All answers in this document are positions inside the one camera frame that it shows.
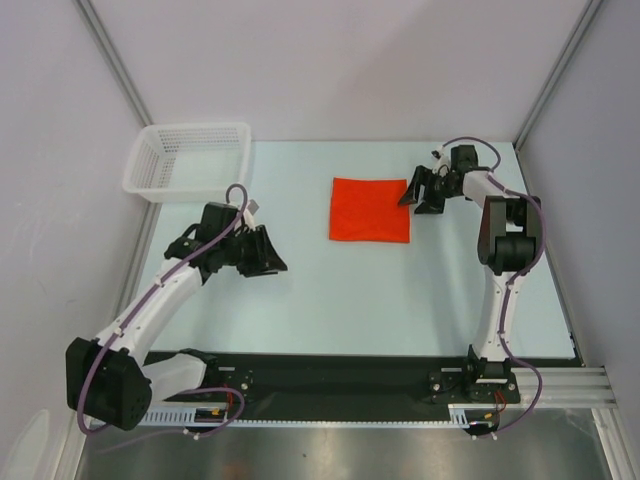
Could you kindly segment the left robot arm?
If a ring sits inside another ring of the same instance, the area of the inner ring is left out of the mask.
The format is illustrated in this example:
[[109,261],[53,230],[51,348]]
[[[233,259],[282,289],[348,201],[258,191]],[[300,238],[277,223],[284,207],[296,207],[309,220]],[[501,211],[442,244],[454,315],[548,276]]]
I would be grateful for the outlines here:
[[132,430],[152,404],[176,395],[242,402],[210,353],[186,348],[153,364],[146,358],[183,304],[222,268],[232,267],[245,278],[287,271],[266,227],[255,222],[257,209],[253,201],[206,204],[200,221],[169,244],[147,289],[99,334],[71,342],[65,352],[67,404],[82,429],[91,417]]

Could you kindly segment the orange t shirt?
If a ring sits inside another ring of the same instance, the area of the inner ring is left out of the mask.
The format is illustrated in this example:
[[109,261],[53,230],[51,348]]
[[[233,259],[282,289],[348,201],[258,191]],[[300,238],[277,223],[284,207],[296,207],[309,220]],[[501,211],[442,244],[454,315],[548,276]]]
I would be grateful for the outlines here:
[[329,239],[341,242],[410,242],[410,214],[398,201],[405,179],[334,178],[329,209]]

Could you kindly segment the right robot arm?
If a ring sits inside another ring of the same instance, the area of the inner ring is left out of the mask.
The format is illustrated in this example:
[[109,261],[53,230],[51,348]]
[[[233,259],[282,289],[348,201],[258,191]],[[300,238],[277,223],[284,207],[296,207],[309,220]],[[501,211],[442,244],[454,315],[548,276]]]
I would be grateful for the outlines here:
[[505,187],[490,167],[479,163],[468,143],[432,151],[434,166],[415,168],[401,206],[417,215],[437,215],[449,199],[463,198],[480,207],[477,256],[485,271],[479,328],[461,367],[429,376],[434,403],[517,401],[513,366],[522,365],[511,350],[517,298],[526,276],[545,250],[546,227],[538,198]]

